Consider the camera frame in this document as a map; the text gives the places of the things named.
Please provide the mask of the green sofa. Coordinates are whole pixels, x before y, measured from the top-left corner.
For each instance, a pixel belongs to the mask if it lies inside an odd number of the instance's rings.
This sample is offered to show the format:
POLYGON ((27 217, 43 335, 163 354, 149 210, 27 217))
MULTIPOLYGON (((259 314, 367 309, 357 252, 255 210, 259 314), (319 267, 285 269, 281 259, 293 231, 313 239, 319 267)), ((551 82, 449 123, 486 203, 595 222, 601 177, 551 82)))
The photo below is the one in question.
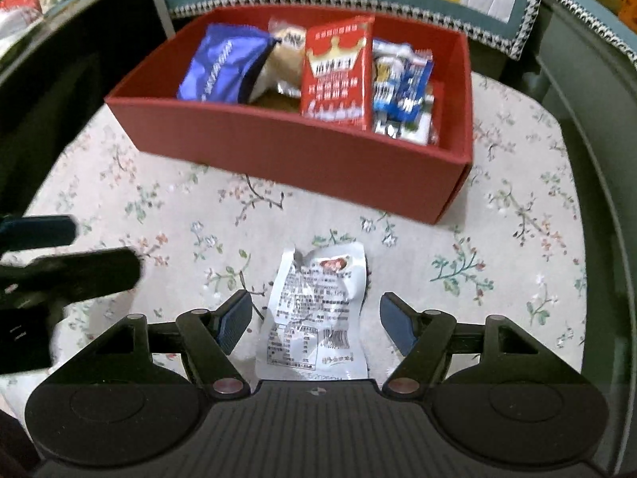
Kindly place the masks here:
POLYGON ((528 93, 563 128, 583 218, 586 327, 582 371, 610 421, 596 461, 636 474, 636 67, 555 0, 528 44, 528 93))

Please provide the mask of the floral tablecloth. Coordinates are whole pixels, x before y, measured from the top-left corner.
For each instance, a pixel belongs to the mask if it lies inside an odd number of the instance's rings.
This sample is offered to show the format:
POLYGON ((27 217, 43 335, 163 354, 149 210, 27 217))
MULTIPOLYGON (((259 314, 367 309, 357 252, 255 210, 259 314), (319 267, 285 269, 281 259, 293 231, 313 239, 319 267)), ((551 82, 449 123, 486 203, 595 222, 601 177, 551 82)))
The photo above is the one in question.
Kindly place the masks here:
POLYGON ((30 213, 73 215, 76 251, 133 247, 144 276, 132 291, 71 306, 54 335, 56 364, 129 313, 174 321, 244 289, 264 315, 283 254, 358 243, 367 294, 349 378, 383 381, 399 363, 379 319, 388 291, 462 323, 504 315, 580 368, 585 248, 560 126, 496 80, 475 74, 472 85, 473 168, 436 225, 142 153, 113 114, 99 110, 58 159, 30 213))

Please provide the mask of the red crown snack packet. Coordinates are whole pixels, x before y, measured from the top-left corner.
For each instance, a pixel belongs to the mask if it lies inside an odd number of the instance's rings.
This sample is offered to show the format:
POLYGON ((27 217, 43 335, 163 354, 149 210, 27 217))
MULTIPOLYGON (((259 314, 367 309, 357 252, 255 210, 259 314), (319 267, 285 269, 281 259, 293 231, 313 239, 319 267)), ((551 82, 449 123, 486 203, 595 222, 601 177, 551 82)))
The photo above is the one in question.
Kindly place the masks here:
POLYGON ((301 114, 367 131, 373 121, 373 24, 356 15, 310 28, 305 35, 301 114))

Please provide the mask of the clear bun pastry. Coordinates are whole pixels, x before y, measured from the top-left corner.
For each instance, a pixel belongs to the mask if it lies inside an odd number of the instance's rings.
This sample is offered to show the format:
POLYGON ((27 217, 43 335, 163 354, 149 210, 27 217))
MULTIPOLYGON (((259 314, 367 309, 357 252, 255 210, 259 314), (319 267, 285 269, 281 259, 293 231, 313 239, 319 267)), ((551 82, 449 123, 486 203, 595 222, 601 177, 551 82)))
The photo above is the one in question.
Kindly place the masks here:
POLYGON ((268 32, 276 45, 257 76, 248 102, 252 104, 267 92, 299 99, 303 60, 305 59, 305 27, 271 18, 268 32))

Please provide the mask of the white silver snack packet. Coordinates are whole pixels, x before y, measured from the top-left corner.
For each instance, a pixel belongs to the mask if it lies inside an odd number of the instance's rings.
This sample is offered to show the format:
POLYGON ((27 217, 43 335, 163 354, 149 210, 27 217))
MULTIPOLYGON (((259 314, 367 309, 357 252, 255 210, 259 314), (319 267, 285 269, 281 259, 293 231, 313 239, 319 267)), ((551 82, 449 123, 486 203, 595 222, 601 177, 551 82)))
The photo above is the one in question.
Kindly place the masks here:
POLYGON ((361 380, 367 261, 358 242, 283 252, 256 348, 260 380, 361 380))

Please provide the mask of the red cardboard box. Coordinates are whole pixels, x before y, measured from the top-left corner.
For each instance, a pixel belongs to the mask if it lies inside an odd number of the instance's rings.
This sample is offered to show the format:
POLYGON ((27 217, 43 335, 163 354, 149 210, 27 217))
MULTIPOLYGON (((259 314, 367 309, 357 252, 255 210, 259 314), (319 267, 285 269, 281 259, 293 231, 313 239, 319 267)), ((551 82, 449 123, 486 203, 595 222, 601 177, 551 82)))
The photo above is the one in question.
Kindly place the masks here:
POLYGON ((459 194, 473 165, 470 49, 459 31, 378 13, 375 37, 409 43, 434 57, 435 145, 419 146, 296 112, 177 99, 205 28, 213 23, 266 27, 280 18, 303 27, 353 18, 358 11, 266 4, 225 6, 165 41, 106 97, 135 146, 318 192, 434 225, 459 194))

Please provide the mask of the dark side table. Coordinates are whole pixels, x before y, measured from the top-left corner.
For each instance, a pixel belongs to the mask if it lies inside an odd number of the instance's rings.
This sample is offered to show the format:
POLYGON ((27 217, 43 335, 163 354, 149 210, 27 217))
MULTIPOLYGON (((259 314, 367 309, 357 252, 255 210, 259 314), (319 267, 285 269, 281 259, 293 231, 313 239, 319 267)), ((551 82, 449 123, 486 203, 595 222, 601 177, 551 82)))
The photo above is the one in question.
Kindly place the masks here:
POLYGON ((59 154, 166 38, 158 0, 67 0, 1 58, 1 211, 27 210, 59 154))

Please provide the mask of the dark blue wafer biscuit packet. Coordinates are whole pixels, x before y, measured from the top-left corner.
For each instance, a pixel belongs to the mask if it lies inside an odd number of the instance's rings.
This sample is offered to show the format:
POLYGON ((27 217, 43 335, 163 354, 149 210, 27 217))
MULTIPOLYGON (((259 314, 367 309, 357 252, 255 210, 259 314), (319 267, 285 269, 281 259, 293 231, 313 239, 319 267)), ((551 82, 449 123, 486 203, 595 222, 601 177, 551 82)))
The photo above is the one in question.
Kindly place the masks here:
POLYGON ((279 40, 247 25, 210 24, 176 97, 184 102, 247 104, 279 40))

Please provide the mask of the blue white candy packet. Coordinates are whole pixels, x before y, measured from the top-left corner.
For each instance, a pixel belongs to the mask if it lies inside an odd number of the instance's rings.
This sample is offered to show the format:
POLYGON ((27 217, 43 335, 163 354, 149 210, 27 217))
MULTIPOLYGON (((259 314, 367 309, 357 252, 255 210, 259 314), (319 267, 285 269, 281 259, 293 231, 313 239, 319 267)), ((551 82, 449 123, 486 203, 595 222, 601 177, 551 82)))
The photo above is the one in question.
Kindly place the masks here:
POLYGON ((373 130, 425 146, 432 143, 433 53, 408 43, 373 40, 373 130))

